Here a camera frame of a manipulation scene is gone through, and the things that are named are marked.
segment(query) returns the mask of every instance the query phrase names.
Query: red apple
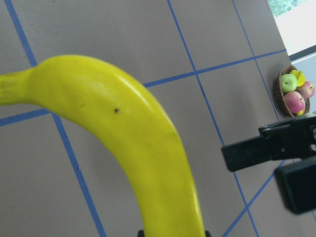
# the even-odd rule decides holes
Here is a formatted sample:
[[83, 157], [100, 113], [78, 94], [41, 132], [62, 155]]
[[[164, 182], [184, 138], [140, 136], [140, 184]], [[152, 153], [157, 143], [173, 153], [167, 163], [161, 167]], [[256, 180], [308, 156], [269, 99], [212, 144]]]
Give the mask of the red apple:
[[297, 113], [305, 108], [305, 100], [300, 93], [292, 91], [284, 96], [286, 105], [292, 114]]
[[302, 86], [298, 86], [296, 90], [304, 99], [311, 98], [315, 94], [315, 87], [310, 81], [305, 81]]

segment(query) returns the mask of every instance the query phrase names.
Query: tiled floor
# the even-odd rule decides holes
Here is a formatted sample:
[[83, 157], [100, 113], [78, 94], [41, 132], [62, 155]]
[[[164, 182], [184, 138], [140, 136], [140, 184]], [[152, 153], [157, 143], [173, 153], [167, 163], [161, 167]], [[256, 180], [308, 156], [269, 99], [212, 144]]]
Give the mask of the tiled floor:
[[[290, 64], [265, 0], [0, 2], [0, 74], [59, 54], [124, 69], [183, 140], [213, 237], [312, 237], [313, 213], [282, 204], [274, 161], [230, 173], [220, 149], [282, 119], [272, 83]], [[33, 105], [0, 108], [0, 236], [134, 237], [128, 180], [77, 125]]]

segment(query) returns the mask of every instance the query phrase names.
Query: artificial banana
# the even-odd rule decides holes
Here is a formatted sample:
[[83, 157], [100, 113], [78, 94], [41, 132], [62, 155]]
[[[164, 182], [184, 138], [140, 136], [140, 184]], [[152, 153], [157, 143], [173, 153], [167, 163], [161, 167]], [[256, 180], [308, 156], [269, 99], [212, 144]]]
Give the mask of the artificial banana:
[[121, 69], [52, 57], [0, 76], [0, 104], [42, 106], [94, 134], [135, 192], [146, 237], [203, 237], [196, 187], [180, 137], [154, 96]]

